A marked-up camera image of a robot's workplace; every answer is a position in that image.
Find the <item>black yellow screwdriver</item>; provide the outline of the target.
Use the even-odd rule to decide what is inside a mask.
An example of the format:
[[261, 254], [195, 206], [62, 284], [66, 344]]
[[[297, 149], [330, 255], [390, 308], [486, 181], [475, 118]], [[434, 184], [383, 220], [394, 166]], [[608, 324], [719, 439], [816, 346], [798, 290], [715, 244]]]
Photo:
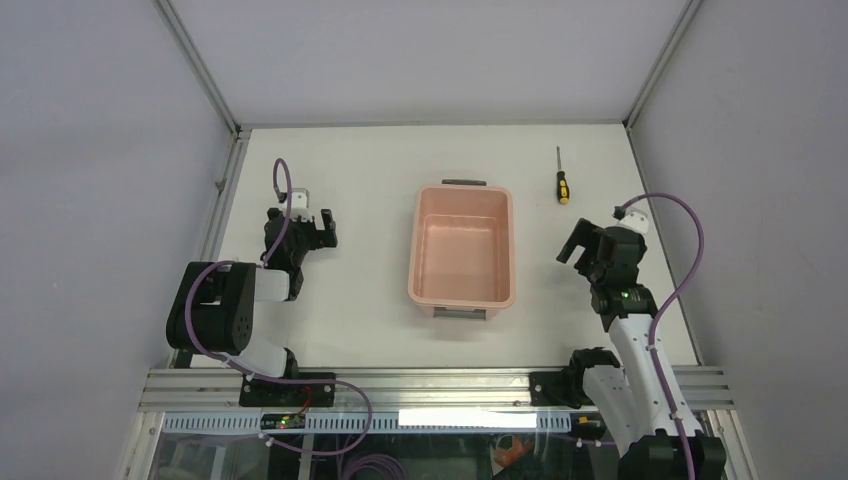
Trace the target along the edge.
[[570, 188], [563, 168], [561, 149], [559, 146], [556, 147], [556, 161], [557, 198], [560, 204], [567, 204], [570, 200]]

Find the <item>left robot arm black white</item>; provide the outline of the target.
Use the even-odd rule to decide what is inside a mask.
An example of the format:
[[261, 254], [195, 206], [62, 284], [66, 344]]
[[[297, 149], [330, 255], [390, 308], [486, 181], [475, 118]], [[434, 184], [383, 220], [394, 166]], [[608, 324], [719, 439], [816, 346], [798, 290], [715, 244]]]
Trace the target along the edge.
[[260, 302], [292, 302], [304, 283], [302, 264], [315, 250], [338, 246], [332, 211], [320, 211], [323, 226], [306, 210], [292, 220], [279, 208], [267, 212], [265, 243], [276, 246], [266, 267], [251, 262], [187, 264], [166, 321], [170, 347], [209, 353], [250, 378], [265, 377], [263, 394], [277, 406], [294, 403], [301, 392], [294, 353], [254, 332]]

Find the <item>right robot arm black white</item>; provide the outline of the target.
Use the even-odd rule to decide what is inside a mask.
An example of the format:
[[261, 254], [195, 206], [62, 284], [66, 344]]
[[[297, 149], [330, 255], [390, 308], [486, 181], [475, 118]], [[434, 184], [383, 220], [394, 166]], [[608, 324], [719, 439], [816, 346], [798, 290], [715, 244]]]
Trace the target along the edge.
[[615, 349], [574, 353], [564, 379], [575, 404], [593, 403], [619, 454], [620, 479], [720, 479], [727, 454], [683, 396], [657, 332], [659, 309], [639, 280], [647, 220], [630, 214], [609, 227], [579, 220], [557, 256], [590, 286], [591, 306]]

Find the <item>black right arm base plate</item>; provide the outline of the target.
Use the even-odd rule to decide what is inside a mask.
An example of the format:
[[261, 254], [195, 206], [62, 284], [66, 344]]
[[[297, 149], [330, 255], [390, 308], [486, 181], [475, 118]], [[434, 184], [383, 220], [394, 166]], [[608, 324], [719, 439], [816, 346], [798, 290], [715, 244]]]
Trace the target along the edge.
[[566, 369], [530, 372], [528, 380], [532, 406], [580, 409], [585, 404], [582, 390], [575, 386], [573, 375]]

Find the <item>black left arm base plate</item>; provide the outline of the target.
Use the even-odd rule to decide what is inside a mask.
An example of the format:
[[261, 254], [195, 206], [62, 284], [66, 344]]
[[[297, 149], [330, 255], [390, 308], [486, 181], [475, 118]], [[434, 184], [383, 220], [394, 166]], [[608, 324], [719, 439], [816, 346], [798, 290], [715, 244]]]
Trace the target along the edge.
[[332, 383], [336, 375], [328, 371], [300, 373], [298, 380], [303, 385], [280, 384], [260, 379], [243, 378], [239, 394], [240, 407], [257, 408], [300, 408], [332, 407], [335, 400], [335, 386]]

